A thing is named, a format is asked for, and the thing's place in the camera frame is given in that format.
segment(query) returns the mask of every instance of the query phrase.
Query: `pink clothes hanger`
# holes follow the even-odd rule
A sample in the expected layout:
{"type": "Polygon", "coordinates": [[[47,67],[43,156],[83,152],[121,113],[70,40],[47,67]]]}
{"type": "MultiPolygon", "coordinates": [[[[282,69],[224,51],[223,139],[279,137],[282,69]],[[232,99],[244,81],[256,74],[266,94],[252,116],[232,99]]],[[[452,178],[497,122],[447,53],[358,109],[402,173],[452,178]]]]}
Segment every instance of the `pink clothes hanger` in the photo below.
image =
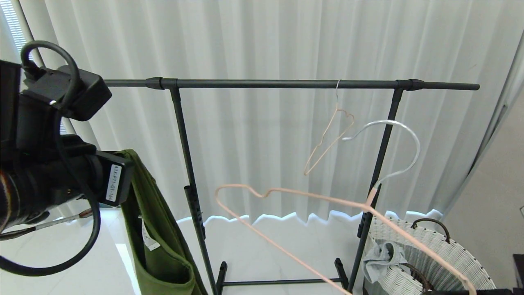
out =
{"type": "Polygon", "coordinates": [[[293,254],[291,254],[290,252],[288,252],[287,250],[285,250],[284,248],[282,248],[280,245],[278,245],[276,242],[274,242],[273,240],[271,240],[270,238],[268,238],[267,236],[265,236],[263,233],[261,233],[258,229],[254,228],[251,224],[249,224],[248,222],[242,220],[240,218],[240,216],[238,216],[236,213],[234,213],[232,210],[230,210],[226,205],[224,205],[222,202],[220,202],[219,200],[219,191],[223,188],[226,188],[226,187],[237,187],[237,188],[246,188],[248,189],[253,195],[255,195],[256,197],[259,197],[259,198],[265,198],[267,197],[269,194],[271,194],[272,192],[283,192],[283,193],[291,193],[291,194],[297,194],[297,195],[302,195],[302,196],[307,196],[307,197],[314,197],[314,198],[318,198],[318,199],[323,199],[323,200],[326,200],[328,202],[334,202],[334,203],[338,203],[338,204],[341,204],[341,205],[344,205],[344,206],[350,206],[350,207],[356,207],[356,208],[360,208],[362,209],[364,212],[371,212],[373,215],[375,215],[378,219],[380,219],[382,222],[384,222],[387,226],[389,226],[391,229],[393,229],[394,231],[398,232],[400,235],[402,235],[404,238],[406,238],[408,241],[412,242],[417,248],[419,248],[420,250],[424,251],[427,255],[429,255],[431,258],[433,258],[436,262],[438,262],[440,265],[442,265],[445,269],[447,269],[448,271],[450,271],[452,274],[454,274],[458,279],[460,279],[462,281],[462,284],[467,287],[470,291],[470,295],[476,295],[477,292],[475,290],[475,286],[473,286],[473,284],[468,280],[468,278],[463,275],[461,272],[459,272],[457,269],[455,269],[450,263],[448,263],[447,261],[445,261],[444,259],[442,259],[442,257],[440,257],[437,253],[435,253],[433,250],[431,250],[430,248],[426,247],[423,243],[421,243],[420,241],[418,241],[417,239],[413,238],[410,234],[408,234],[407,232],[403,231],[400,227],[398,227],[397,225],[395,225],[394,223],[392,223],[388,218],[384,217],[382,214],[380,214],[378,211],[376,211],[375,209],[373,209],[371,206],[369,206],[369,204],[371,203],[371,200],[373,200],[373,198],[375,197],[375,194],[376,194],[376,190],[375,189],[372,189],[370,192],[369,192],[369,195],[368,195],[368,198],[366,200],[366,203],[365,204],[361,204],[361,203],[357,203],[357,202],[351,202],[351,201],[347,201],[347,200],[342,200],[342,199],[337,199],[337,198],[333,198],[333,197],[328,197],[328,196],[323,196],[323,195],[317,195],[317,194],[312,194],[312,193],[306,193],[306,192],[302,192],[302,191],[297,191],[295,189],[288,189],[288,188],[280,188],[280,187],[273,187],[273,188],[270,188],[264,195],[262,194],[259,194],[256,190],[254,190],[252,187],[248,186],[248,185],[245,185],[245,184],[224,184],[224,185],[221,185],[219,186],[216,190],[215,190],[215,200],[216,202],[218,203],[218,205],[220,207],[222,207],[224,210],[226,210],[229,214],[233,215],[239,222],[243,223],[245,226],[247,226],[249,229],[251,229],[252,231],[254,231],[256,234],[258,234],[259,236],[261,236],[264,240],[268,241],[270,244],[272,244],[273,246],[277,247],[279,250],[281,250],[282,252],[284,252],[284,254],[286,254],[287,256],[291,257],[293,260],[295,260],[296,262],[298,262],[300,265],[304,266],[306,269],[310,270],[312,273],[314,273],[315,275],[319,276],[322,280],[324,280],[326,283],[330,284],[333,288],[337,289],[338,291],[342,292],[343,294],[346,294],[346,295],[352,295],[349,291],[347,290],[344,290],[343,288],[341,288],[337,283],[333,282],[332,280],[330,280],[329,278],[327,278],[326,276],[324,276],[323,274],[321,274],[320,272],[318,272],[317,270],[315,270],[314,268],[312,268],[311,266],[309,266],[307,263],[305,263],[304,261],[300,260],[299,258],[297,258],[296,256],[294,256],[293,254]]]}
{"type": "Polygon", "coordinates": [[[340,83],[340,80],[336,83],[336,88],[335,88],[335,91],[336,91],[336,105],[335,105],[335,111],[333,112],[333,115],[331,116],[331,119],[329,121],[329,123],[327,124],[327,127],[326,129],[324,130],[324,133],[322,134],[322,138],[320,138],[320,142],[319,144],[317,144],[315,146],[315,148],[313,149],[313,151],[311,152],[311,154],[309,155],[309,158],[308,158],[308,161],[305,163],[305,167],[304,167],[304,175],[308,175],[311,170],[313,170],[315,168],[315,166],[320,162],[320,160],[327,154],[327,152],[330,150],[330,148],[332,146],[335,145],[335,143],[337,141],[339,141],[340,138],[342,138],[342,136],[344,136],[344,133],[346,133],[346,131],[348,131],[351,126],[353,126],[353,123],[355,123],[355,116],[353,116],[352,114],[348,113],[346,110],[344,109],[339,109],[339,83],[340,83]],[[320,157],[318,158],[318,160],[313,164],[313,166],[311,166],[311,168],[308,169],[308,166],[309,166],[309,163],[311,162],[311,158],[313,158],[313,155],[315,154],[316,150],[322,145],[322,143],[324,142],[324,137],[326,136],[326,133],[328,132],[328,129],[329,127],[331,126],[331,123],[333,123],[333,119],[335,119],[335,115],[336,113],[338,112],[343,112],[345,115],[346,115],[346,118],[348,117],[351,117],[352,120],[351,120],[351,124],[346,128],[344,129],[344,131],[342,131],[342,133],[340,133],[339,137],[337,137],[328,147],[327,149],[320,155],[320,157]]]}

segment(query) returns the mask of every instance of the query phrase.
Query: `window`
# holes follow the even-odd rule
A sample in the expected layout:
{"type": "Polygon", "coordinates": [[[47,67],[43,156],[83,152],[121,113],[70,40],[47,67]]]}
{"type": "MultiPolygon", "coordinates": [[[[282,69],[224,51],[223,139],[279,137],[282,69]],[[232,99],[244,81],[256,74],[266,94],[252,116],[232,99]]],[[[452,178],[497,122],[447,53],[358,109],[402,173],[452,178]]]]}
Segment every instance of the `window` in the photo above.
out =
{"type": "MultiPolygon", "coordinates": [[[[16,49],[18,53],[20,53],[20,50],[26,43],[26,38],[24,37],[24,33],[20,27],[20,22],[16,16],[15,9],[13,8],[10,0],[0,0],[0,7],[2,8],[2,12],[4,13],[7,20],[7,25],[9,26],[9,30],[11,31],[11,35],[15,41],[16,49]]],[[[29,55],[29,59],[33,60],[32,54],[29,55]]],[[[60,134],[68,134],[64,124],[60,125],[60,134]]]]}

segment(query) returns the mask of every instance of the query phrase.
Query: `brown handle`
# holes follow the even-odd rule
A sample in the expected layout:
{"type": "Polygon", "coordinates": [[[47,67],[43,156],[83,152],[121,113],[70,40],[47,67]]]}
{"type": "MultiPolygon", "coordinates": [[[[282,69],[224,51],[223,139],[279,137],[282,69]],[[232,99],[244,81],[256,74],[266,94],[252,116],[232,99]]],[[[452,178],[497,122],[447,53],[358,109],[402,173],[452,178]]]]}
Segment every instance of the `brown handle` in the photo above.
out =
{"type": "Polygon", "coordinates": [[[425,278],[424,274],[420,272],[420,270],[416,269],[413,265],[408,263],[402,265],[411,269],[411,276],[422,284],[422,292],[435,289],[433,285],[429,283],[428,279],[425,278]]]}
{"type": "Polygon", "coordinates": [[[430,221],[430,222],[434,222],[440,225],[444,229],[444,232],[446,233],[446,242],[450,244],[450,232],[447,230],[446,226],[442,222],[436,219],[433,219],[433,218],[420,218],[420,219],[413,221],[413,225],[411,225],[411,228],[413,229],[417,228],[417,223],[421,221],[430,221]]]}

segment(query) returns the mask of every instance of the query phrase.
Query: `green garment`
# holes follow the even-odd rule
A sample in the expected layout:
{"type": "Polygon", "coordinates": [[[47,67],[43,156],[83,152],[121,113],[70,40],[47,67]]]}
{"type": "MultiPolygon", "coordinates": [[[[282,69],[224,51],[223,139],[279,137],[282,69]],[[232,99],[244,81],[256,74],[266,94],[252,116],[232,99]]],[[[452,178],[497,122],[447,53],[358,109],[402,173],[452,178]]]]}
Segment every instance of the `green garment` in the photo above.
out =
{"type": "Polygon", "coordinates": [[[132,185],[127,200],[122,203],[122,212],[142,294],[207,295],[188,245],[155,179],[134,150],[116,154],[135,163],[132,185]],[[152,250],[144,243],[142,222],[147,229],[146,242],[151,246],[147,235],[157,242],[152,250]]]}

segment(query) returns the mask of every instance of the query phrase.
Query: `gray cloth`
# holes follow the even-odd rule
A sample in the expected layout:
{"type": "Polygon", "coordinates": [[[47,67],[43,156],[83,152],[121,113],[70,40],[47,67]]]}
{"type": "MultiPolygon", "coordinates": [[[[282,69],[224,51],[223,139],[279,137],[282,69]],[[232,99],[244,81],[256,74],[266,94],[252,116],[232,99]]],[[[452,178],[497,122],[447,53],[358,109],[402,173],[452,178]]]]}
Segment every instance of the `gray cloth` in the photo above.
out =
{"type": "Polygon", "coordinates": [[[407,260],[401,246],[386,241],[381,245],[375,243],[362,259],[362,263],[364,265],[364,276],[369,282],[374,283],[386,275],[390,266],[399,266],[402,263],[407,263],[407,260]]]}

